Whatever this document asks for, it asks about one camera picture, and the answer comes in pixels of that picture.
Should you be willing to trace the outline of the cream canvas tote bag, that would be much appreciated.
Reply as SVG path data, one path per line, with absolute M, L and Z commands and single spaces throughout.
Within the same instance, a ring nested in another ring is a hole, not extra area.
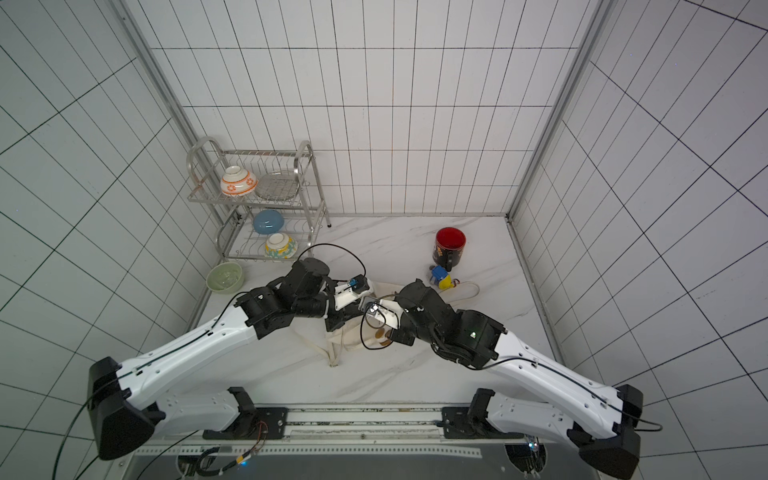
M 446 291 L 438 291 L 442 299 L 454 308 L 477 297 L 480 292 L 481 287 L 473 281 L 460 283 L 457 287 Z M 344 352 L 364 350 L 366 347 L 374 350 L 382 348 L 376 346 L 374 340 L 374 334 L 379 328 L 391 330 L 378 320 L 359 316 L 333 332 L 324 332 L 323 339 L 320 339 L 318 334 L 310 335 L 309 327 L 304 325 L 290 327 L 289 331 L 306 347 L 322 357 L 329 367 L 334 368 L 339 365 Z

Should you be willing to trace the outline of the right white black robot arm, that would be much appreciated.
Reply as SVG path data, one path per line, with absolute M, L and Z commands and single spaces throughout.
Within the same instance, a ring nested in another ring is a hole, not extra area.
M 471 371 L 491 371 L 538 396 L 525 401 L 478 390 L 468 414 L 480 434 L 529 434 L 562 442 L 603 474 L 633 477 L 641 450 L 639 389 L 590 380 L 530 347 L 491 317 L 454 309 L 420 280 L 369 311 L 390 327 L 392 342 L 412 345 L 422 340 L 443 360 Z

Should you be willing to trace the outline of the blue yellow keychain decoration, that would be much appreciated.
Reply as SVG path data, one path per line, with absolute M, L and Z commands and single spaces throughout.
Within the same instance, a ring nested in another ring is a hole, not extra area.
M 460 281 L 453 278 L 444 267 L 433 265 L 430 267 L 429 283 L 441 291 L 446 291 L 457 287 Z

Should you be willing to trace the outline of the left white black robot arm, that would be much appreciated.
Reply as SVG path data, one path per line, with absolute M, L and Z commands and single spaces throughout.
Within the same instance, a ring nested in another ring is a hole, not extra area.
M 91 365 L 85 408 L 101 460 L 115 460 L 159 434 L 210 430 L 245 434 L 256 408 L 242 387 L 209 394 L 181 394 L 176 386 L 213 361 L 297 318 L 317 318 L 333 331 L 360 315 L 373 289 L 365 275 L 330 278 L 316 258 L 293 263 L 269 284 L 238 292 L 216 319 L 143 355 Z

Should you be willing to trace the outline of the brown plush keychain decoration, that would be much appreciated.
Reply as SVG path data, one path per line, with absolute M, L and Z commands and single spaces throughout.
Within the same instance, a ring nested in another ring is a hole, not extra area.
M 390 338 L 390 330 L 386 328 L 379 328 L 374 334 L 375 345 L 378 347 L 386 348 L 392 344 Z

